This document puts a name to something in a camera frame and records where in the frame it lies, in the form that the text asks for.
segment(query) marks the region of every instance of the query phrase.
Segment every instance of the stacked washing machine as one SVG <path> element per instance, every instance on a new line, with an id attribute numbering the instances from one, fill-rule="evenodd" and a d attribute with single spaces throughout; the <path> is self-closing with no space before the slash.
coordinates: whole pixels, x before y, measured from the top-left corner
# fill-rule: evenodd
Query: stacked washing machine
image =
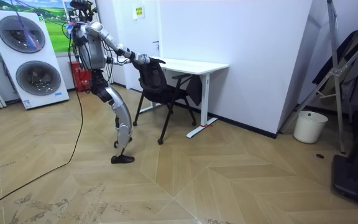
<path id="1" fill-rule="evenodd" d="M 0 11 L 0 55 L 26 109 L 68 100 L 44 20 Z"/>

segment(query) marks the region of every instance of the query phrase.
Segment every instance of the white desk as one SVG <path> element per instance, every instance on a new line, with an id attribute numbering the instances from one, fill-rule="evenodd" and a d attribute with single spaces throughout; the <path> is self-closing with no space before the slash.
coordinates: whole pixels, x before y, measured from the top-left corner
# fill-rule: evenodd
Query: white desk
<path id="1" fill-rule="evenodd" d="M 188 73 L 192 75 L 201 75 L 201 82 L 203 83 L 203 94 L 201 101 L 201 125 L 196 129 L 190 131 L 186 137 L 192 138 L 195 134 L 202 131 L 204 128 L 208 127 L 211 123 L 217 120 L 217 118 L 211 118 L 208 120 L 208 98 L 209 98 L 209 75 L 217 70 L 228 68 L 228 64 L 221 63 L 209 63 L 209 62 L 195 62 L 188 60 L 177 60 L 170 58 L 159 58 L 166 62 L 166 64 L 160 64 L 162 68 L 180 73 Z M 148 108 L 142 109 L 140 112 L 144 113 L 145 111 L 154 109 L 160 105 L 152 103 Z"/>

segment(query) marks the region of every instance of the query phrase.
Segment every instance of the humanoid robot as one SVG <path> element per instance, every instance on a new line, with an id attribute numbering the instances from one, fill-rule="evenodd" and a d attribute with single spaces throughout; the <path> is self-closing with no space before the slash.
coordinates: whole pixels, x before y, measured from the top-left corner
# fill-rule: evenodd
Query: humanoid robot
<path id="1" fill-rule="evenodd" d="M 132 140 L 131 114 L 120 94 L 104 79 L 102 68 L 107 63 L 122 66 L 127 63 L 146 65 L 163 61 L 135 53 L 122 44 L 115 43 L 113 37 L 100 22 L 92 22 L 96 9 L 92 9 L 91 5 L 86 0 L 73 0 L 70 3 L 73 8 L 70 16 L 75 16 L 77 20 L 71 22 L 71 28 L 68 29 L 73 39 L 73 52 L 80 65 L 92 72 L 91 92 L 97 95 L 103 103 L 108 102 L 116 114 L 117 141 L 114 147 L 117 148 L 117 154 L 111 158 L 111 163 L 130 163 L 135 158 L 125 156 L 123 153 L 129 141 Z M 104 44 L 112 48 L 117 56 L 123 56 L 126 60 L 120 62 L 118 58 L 105 55 Z"/>

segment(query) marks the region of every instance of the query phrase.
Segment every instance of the poster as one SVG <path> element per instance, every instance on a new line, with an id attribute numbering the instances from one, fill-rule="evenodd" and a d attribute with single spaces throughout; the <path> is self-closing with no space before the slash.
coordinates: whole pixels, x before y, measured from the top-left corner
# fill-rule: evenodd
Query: poster
<path id="1" fill-rule="evenodd" d="M 31 7 L 21 6 L 15 0 L 12 1 L 13 6 L 11 0 L 0 0 L 0 10 L 13 11 L 16 8 L 19 12 L 41 13 L 55 53 L 67 52 L 68 39 L 64 36 L 62 27 L 58 25 L 63 24 L 67 19 L 66 11 L 70 8 L 67 0 L 20 0 Z"/>

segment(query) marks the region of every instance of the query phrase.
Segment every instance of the wooden floor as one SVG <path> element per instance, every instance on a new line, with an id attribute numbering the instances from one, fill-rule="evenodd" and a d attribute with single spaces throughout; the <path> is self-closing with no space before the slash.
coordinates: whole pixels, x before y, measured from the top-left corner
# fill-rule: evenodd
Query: wooden floor
<path id="1" fill-rule="evenodd" d="M 115 88 L 134 117 L 140 94 Z M 291 130 L 273 140 L 222 121 L 187 139 L 190 115 L 176 107 L 159 146 L 161 107 L 140 115 L 126 151 L 135 162 L 112 165 L 114 114 L 96 96 L 80 97 L 73 161 L 0 202 L 0 223 L 358 223 L 358 205 L 330 190 L 334 121 L 313 145 Z M 1 109 L 0 197 L 68 161 L 80 123 L 74 92 L 65 103 Z"/>

